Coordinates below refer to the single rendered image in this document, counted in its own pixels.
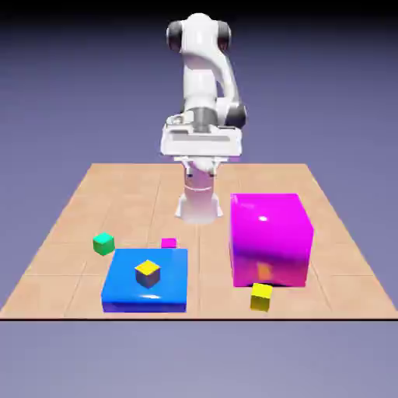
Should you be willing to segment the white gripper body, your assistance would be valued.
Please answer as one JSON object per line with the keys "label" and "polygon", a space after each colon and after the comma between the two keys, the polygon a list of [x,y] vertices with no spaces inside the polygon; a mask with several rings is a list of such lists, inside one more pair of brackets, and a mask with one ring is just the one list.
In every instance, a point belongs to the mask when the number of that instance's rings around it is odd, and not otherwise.
{"label": "white gripper body", "polygon": [[242,131],[236,127],[216,127],[195,132],[191,124],[167,125],[162,129],[160,152],[170,157],[239,157]]}

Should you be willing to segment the small yellow cube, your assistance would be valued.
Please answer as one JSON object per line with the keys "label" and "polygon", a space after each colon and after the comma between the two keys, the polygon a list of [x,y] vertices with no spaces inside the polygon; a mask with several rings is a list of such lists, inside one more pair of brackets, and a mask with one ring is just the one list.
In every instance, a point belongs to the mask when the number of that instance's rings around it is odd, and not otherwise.
{"label": "small yellow cube", "polygon": [[145,288],[151,288],[160,281],[161,267],[146,260],[135,268],[136,281]]}
{"label": "small yellow cube", "polygon": [[250,308],[256,311],[267,312],[270,308],[273,286],[253,283],[250,295]]}

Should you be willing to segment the small green cube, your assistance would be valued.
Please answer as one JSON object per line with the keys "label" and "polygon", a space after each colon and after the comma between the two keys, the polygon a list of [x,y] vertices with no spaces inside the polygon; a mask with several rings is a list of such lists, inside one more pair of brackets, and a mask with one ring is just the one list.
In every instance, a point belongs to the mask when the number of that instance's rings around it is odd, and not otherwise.
{"label": "small green cube", "polygon": [[107,232],[102,232],[93,238],[93,249],[101,256],[106,256],[115,250],[114,237]]}

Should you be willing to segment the large magenta box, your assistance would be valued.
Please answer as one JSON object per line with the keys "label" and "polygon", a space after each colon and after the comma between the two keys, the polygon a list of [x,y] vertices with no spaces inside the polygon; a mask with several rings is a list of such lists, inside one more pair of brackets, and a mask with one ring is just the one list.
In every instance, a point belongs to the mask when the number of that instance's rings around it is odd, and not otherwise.
{"label": "large magenta box", "polygon": [[304,287],[314,228],[295,193],[230,195],[232,283]]}

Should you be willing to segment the large blue box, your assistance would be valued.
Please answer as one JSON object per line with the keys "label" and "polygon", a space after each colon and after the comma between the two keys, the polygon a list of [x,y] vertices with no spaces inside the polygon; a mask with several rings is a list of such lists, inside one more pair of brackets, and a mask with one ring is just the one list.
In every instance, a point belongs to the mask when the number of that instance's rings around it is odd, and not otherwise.
{"label": "large blue box", "polygon": [[[135,267],[150,260],[161,267],[160,281],[141,286]],[[188,252],[186,249],[117,249],[101,292],[104,312],[186,312]]]}

